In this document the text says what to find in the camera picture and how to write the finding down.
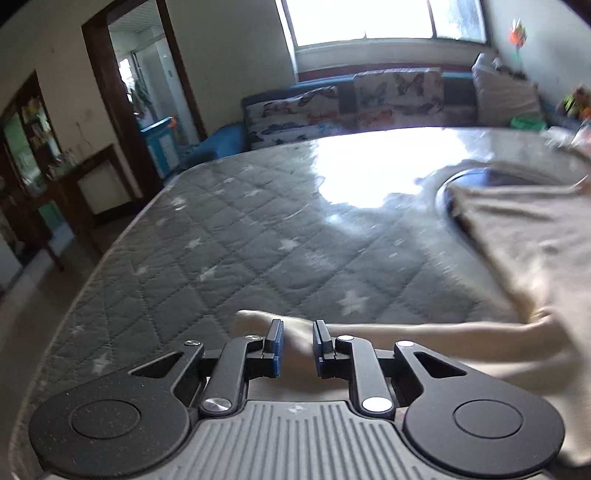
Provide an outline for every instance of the gray ribbed panel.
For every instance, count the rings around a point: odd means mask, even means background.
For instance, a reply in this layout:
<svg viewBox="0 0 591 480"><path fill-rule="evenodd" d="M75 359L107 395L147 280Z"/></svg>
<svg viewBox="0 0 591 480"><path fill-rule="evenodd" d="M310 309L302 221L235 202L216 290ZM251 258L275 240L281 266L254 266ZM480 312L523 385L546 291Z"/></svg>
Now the gray ribbed panel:
<svg viewBox="0 0 591 480"><path fill-rule="evenodd" d="M57 480L49 476L47 480ZM183 451L141 480L457 480L412 455L385 420L342 401L249 401L203 421ZM537 475L532 480L549 480Z"/></svg>

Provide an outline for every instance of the floor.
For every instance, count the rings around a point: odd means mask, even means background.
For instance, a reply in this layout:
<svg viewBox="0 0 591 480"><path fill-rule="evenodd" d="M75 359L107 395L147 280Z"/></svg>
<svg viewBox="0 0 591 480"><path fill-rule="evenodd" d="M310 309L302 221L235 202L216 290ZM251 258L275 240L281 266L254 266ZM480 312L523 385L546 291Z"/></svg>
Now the floor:
<svg viewBox="0 0 591 480"><path fill-rule="evenodd" d="M93 236L106 250L133 217L98 227ZM27 265L12 290L0 301L0 478L11 477L7 451L12 425L35 368L56 327L92 273L96 255L64 226L53 247L61 251L60 272L45 252Z"/></svg>

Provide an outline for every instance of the mattress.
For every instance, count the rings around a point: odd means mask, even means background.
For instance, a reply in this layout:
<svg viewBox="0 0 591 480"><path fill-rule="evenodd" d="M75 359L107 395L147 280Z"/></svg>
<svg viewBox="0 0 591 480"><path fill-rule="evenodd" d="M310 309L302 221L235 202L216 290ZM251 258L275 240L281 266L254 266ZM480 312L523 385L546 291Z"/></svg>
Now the mattress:
<svg viewBox="0 0 591 480"><path fill-rule="evenodd" d="M432 148L425 159L459 138L431 130L433 146L415 148ZM430 130L422 131L415 137ZM482 161L495 158L488 134L462 135ZM407 163L362 148L414 142L408 136L268 148L199 165L169 184L104 256L48 347L12 437L17 474L36 472L26 426L46 398L186 339L219 348L240 309L327 323L518 321L507 301L453 274L434 247L445 245L441 220L421 214L416 189L390 188ZM468 143L460 139L457 158Z"/></svg>

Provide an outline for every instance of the toy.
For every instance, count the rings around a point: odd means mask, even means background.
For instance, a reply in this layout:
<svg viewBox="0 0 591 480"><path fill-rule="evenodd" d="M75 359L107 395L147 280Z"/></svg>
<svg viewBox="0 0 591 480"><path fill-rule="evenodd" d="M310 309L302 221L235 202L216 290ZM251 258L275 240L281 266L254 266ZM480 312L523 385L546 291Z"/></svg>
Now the toy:
<svg viewBox="0 0 591 480"><path fill-rule="evenodd" d="M579 85L573 93L564 97L557 107L558 113L569 118L585 120L591 117L591 96L585 85Z"/></svg>
<svg viewBox="0 0 591 480"><path fill-rule="evenodd" d="M517 51L517 57L519 57L519 51L525 45L527 40L527 30L521 23L521 19L513 20L513 27L511 28L511 33L509 35L509 41L515 45L515 50Z"/></svg>

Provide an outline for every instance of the beige cloth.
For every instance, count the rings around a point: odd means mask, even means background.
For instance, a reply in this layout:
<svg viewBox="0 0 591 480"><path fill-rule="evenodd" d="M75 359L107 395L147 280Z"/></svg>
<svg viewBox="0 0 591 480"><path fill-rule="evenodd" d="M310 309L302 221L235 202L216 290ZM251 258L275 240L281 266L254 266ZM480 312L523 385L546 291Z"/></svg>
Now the beige cloth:
<svg viewBox="0 0 591 480"><path fill-rule="evenodd" d="M522 324L328 325L375 348L413 340L487 374L543 395L560 412L566 439L560 457L591 463L591 186L456 189L466 222L499 280L515 299ZM285 321L281 379L254 381L251 398L305 401L346 397L343 381L316 377L311 322L241 311L233 333L262 334Z"/></svg>

